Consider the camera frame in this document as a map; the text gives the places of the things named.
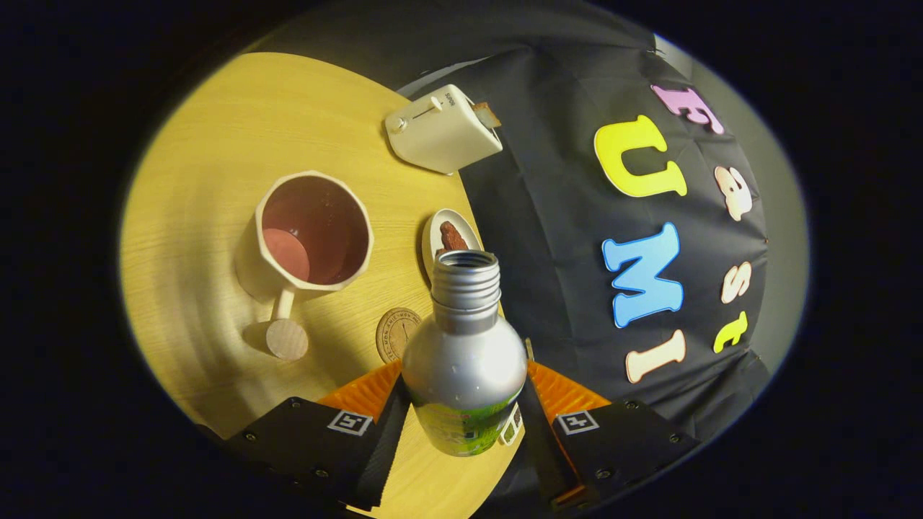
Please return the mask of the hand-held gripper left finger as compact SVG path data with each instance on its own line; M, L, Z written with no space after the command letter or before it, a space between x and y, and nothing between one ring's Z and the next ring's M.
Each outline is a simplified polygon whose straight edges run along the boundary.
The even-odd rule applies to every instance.
M312 401L284 399L222 439L221 450L269 479L340 508L382 502L411 398L396 359Z

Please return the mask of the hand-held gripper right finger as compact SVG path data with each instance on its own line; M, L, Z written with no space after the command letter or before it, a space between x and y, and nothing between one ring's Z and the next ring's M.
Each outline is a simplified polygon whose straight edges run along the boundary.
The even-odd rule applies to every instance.
M699 447L639 399L611 401L533 360L518 407L542 496L554 509L611 502Z

